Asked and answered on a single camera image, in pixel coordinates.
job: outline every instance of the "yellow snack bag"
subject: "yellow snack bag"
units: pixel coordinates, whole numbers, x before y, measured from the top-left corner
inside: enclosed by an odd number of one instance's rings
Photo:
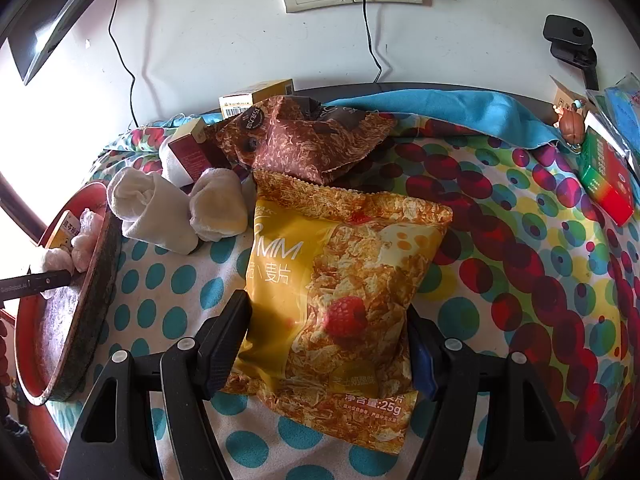
[[[406,309],[451,209],[261,170],[254,178],[253,315],[226,391],[256,393],[316,430],[399,452],[415,403]],[[336,426],[337,410],[373,437]],[[398,439],[382,438],[385,428]]]

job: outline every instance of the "snack bag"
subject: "snack bag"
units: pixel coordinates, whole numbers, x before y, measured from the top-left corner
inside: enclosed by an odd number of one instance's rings
[[[389,114],[275,96],[205,128],[231,162],[329,184],[347,173],[396,125]]]
[[[451,209],[255,171],[253,314],[225,391],[398,453],[412,391],[406,309]]]

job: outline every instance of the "tablecloth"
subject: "tablecloth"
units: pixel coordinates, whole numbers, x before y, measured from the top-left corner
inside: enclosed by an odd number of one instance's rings
[[[476,351],[524,352],[549,390],[583,473],[597,478],[640,420],[639,217],[615,226],[553,146],[526,151],[493,137],[460,135],[465,132],[443,129],[439,121],[396,118],[392,136],[337,184],[452,207],[452,228],[414,305],[445,336]],[[157,148],[171,133],[124,134],[97,161],[92,179],[110,180],[124,165],[158,171]],[[243,287],[251,243],[248,231],[179,256],[124,240],[85,384],[69,401],[47,404],[66,438],[109,355],[120,348],[134,355],[163,351],[193,335]],[[159,395],[152,405],[165,478],[177,479]],[[463,478],[475,477],[487,406],[488,397],[480,396]],[[206,409],[236,479],[402,479],[433,415],[433,405],[420,400],[394,457],[323,436],[255,398],[218,393]]]

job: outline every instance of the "red tray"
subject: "red tray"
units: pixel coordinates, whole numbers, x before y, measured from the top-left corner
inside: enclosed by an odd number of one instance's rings
[[[122,243],[122,222],[107,206],[101,182],[84,186],[60,210],[40,239],[43,246],[65,210],[77,218],[85,208],[104,216],[87,272],[50,300],[41,294],[20,300],[15,320],[15,362],[26,397],[37,406],[65,400],[77,389],[91,363],[110,304]]]

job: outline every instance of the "wire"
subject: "wire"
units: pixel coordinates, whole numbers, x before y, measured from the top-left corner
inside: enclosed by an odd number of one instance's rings
[[[377,83],[378,79],[380,79],[380,76],[382,75],[382,66],[380,65],[380,62],[378,61],[376,55],[373,53],[373,44],[371,43],[371,33],[369,31],[369,20],[367,19],[367,0],[362,0],[362,17],[364,18],[364,25],[367,29],[367,43],[369,43],[369,53],[371,54],[373,61],[378,67],[378,75],[373,80],[374,83]]]
[[[124,70],[129,72],[129,75],[131,76],[131,88],[129,88],[129,108],[131,110],[131,117],[133,117],[133,122],[136,125],[136,128],[138,128],[138,121],[136,120],[135,113],[133,113],[133,85],[135,85],[136,83],[136,76],[134,76],[133,72],[127,68],[127,65],[124,64],[122,54],[120,53],[120,49],[118,47],[118,43],[111,33],[111,24],[113,23],[113,17],[116,15],[116,7],[118,7],[118,0],[115,0],[113,3],[113,10],[111,11],[111,18],[109,20],[109,27],[107,30],[109,31],[109,36],[111,38],[111,41],[113,41],[113,45],[116,47],[116,52],[118,53],[118,57],[120,58],[120,62],[122,63]]]

